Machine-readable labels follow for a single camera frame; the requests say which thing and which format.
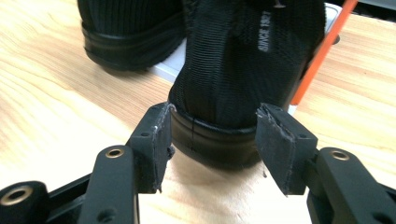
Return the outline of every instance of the wooden surface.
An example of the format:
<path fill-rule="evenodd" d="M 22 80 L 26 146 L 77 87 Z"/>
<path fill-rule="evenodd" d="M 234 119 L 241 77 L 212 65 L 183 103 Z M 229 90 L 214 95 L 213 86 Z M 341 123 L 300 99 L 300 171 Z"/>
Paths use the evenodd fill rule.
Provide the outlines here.
<path fill-rule="evenodd" d="M 357 155 L 396 188 L 396 26 L 351 16 L 295 118 L 319 148 Z M 123 144 L 171 84 L 109 74 L 83 50 L 75 0 L 0 2 L 0 189 L 39 180 L 49 190 L 92 170 Z M 284 197 L 263 164 L 223 172 L 177 151 L 163 193 L 140 195 L 142 223 L 309 223 L 305 197 Z"/>

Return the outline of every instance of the shoe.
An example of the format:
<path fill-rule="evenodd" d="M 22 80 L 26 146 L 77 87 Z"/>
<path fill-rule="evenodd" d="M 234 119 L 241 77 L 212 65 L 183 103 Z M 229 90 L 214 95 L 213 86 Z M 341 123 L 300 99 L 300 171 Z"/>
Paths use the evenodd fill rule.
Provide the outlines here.
<path fill-rule="evenodd" d="M 78 9 L 87 55 L 104 67 L 151 67 L 185 37 L 180 0 L 78 0 Z"/>
<path fill-rule="evenodd" d="M 168 98 L 173 143 L 204 164 L 252 166 L 257 108 L 288 108 L 324 36 L 324 2 L 184 0 L 184 8 L 186 61 Z"/>

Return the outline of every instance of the shoe upper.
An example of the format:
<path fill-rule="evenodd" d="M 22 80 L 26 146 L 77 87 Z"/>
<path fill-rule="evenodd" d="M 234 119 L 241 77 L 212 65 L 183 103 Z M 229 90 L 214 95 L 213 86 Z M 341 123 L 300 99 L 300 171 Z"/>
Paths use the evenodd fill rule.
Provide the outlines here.
<path fill-rule="evenodd" d="M 261 103 L 287 108 L 324 36 L 325 9 L 278 2 L 185 1 L 186 62 L 169 94 L 180 113 L 240 129 L 255 126 Z"/>
<path fill-rule="evenodd" d="M 180 0 L 78 0 L 85 28 L 103 35 L 144 32 L 182 10 Z"/>

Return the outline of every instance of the screw hole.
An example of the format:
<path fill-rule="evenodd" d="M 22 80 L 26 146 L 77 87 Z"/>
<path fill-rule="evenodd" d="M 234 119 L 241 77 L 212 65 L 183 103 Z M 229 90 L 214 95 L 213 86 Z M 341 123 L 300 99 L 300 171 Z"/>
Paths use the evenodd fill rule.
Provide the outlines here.
<path fill-rule="evenodd" d="M 97 220 L 100 223 L 107 223 L 116 218 L 116 211 L 114 209 L 107 209 L 99 213 Z"/>
<path fill-rule="evenodd" d="M 29 196 L 33 193 L 33 189 L 29 186 L 21 186 L 15 189 L 12 189 L 7 194 L 5 194 L 1 200 L 0 204 L 4 206 L 10 206 L 17 203 L 23 202 L 25 199 L 29 198 Z"/>
<path fill-rule="evenodd" d="M 332 156 L 337 160 L 340 160 L 340 161 L 349 160 L 349 156 L 345 152 L 333 150 L 331 153 L 332 153 Z"/>
<path fill-rule="evenodd" d="M 123 150 L 123 149 L 115 148 L 115 149 L 109 150 L 109 151 L 106 153 L 106 156 L 107 156 L 108 158 L 110 158 L 110 159 L 114 159 L 114 158 L 117 158 L 117 157 L 122 156 L 123 153 L 124 153 L 124 150 Z"/>
<path fill-rule="evenodd" d="M 147 136 L 149 136 L 149 133 L 141 133 L 140 135 L 143 137 L 147 137 Z"/>

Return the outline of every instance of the black sole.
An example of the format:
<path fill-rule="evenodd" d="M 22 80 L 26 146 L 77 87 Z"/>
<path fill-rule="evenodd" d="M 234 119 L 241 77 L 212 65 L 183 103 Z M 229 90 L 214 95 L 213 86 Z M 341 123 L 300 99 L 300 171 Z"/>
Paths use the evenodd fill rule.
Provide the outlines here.
<path fill-rule="evenodd" d="M 256 128 L 224 130 L 172 111 L 173 144 L 192 159 L 215 168 L 241 170 L 261 161 Z"/>
<path fill-rule="evenodd" d="M 85 50 L 95 63 L 121 71 L 136 71 L 165 60 L 185 37 L 182 12 L 136 35 L 102 35 L 82 23 Z"/>

